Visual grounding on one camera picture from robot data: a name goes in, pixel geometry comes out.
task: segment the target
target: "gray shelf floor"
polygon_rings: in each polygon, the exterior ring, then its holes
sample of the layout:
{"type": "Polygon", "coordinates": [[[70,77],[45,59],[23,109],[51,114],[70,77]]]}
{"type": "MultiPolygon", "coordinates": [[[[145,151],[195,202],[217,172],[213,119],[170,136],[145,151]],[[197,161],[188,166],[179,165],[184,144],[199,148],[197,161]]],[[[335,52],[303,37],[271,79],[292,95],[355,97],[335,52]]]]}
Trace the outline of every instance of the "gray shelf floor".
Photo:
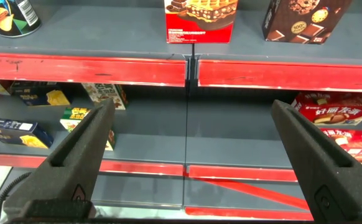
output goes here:
{"type": "MultiPolygon", "coordinates": [[[[74,99],[72,107],[93,106],[87,97],[74,99]]],[[[49,150],[3,144],[0,154],[47,156],[67,136],[60,124],[66,106],[28,107],[16,96],[0,97],[0,118],[37,121],[55,139],[49,150]]],[[[126,111],[115,112],[117,142],[104,159],[137,162],[185,162],[187,103],[177,100],[130,100],[126,111]]]]}
{"type": "MultiPolygon", "coordinates": [[[[241,183],[304,199],[298,184],[279,184],[276,182],[265,183],[257,181],[244,181],[241,183]]],[[[290,205],[219,187],[201,180],[185,179],[184,184],[184,203],[186,207],[220,207],[308,212],[290,205]]]]}
{"type": "Polygon", "coordinates": [[[269,0],[240,0],[230,44],[195,44],[202,59],[362,65],[362,0],[353,1],[323,45],[266,42],[261,24],[269,0]]]}
{"type": "Polygon", "coordinates": [[[31,0],[42,27],[26,37],[0,37],[0,52],[183,59],[191,44],[167,44],[158,0],[31,0]]]}

